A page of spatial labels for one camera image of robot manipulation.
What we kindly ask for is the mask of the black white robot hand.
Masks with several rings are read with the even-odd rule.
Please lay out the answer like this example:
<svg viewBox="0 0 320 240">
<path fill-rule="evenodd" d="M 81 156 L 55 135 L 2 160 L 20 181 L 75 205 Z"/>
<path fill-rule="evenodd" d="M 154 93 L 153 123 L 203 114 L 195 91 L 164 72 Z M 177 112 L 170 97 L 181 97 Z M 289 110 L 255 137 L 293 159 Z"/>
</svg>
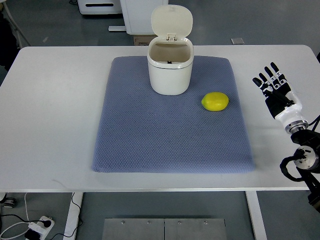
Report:
<svg viewBox="0 0 320 240">
<path fill-rule="evenodd" d="M 271 116 L 288 134 L 307 129 L 309 123 L 302 114 L 302 103 L 285 75 L 274 62 L 264 70 L 267 76 L 259 73 L 252 81 L 262 91 Z"/>
</svg>

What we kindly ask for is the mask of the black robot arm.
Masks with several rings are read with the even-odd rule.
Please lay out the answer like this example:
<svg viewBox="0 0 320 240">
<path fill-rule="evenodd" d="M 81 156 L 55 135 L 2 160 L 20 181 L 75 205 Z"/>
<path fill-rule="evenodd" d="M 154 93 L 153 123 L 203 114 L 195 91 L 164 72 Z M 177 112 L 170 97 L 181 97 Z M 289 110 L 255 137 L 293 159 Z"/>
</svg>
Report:
<svg viewBox="0 0 320 240">
<path fill-rule="evenodd" d="M 284 158 L 280 164 L 282 174 L 293 182 L 305 182 L 309 188 L 308 203 L 317 211 L 320 210 L 320 182 L 313 176 L 320 172 L 320 133 L 316 128 L 320 123 L 317 117 L 308 124 L 305 120 L 298 120 L 288 124 L 285 130 L 291 134 L 293 143 L 298 144 L 292 156 Z M 294 177 L 287 169 L 288 163 L 293 162 L 300 177 Z"/>
</svg>

